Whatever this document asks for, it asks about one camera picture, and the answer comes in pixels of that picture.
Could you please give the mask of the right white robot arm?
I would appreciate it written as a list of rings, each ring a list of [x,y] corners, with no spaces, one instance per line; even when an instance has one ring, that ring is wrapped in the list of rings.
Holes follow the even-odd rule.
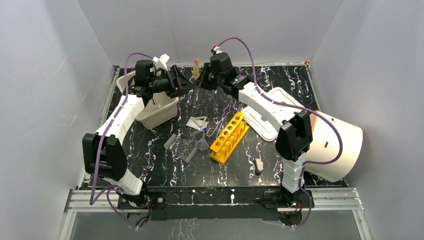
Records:
[[[226,94],[252,108],[278,132],[275,148],[283,158],[282,202],[295,207],[302,199],[304,154],[313,141],[310,114],[306,108],[278,104],[254,83],[252,76],[238,73],[229,55],[216,53],[203,65],[195,84],[205,90],[221,88]]]

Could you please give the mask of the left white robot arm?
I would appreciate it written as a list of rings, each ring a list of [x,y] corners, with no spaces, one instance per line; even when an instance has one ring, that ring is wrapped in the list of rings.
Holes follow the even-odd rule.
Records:
[[[134,71],[123,77],[124,92],[118,106],[95,131],[82,138],[85,172],[122,189],[137,208],[149,203],[149,194],[143,191],[144,182],[128,169],[123,141],[137,116],[146,108],[155,94],[174,99],[187,94],[196,86],[181,74],[176,65],[167,68],[166,62],[154,59],[138,60]]]

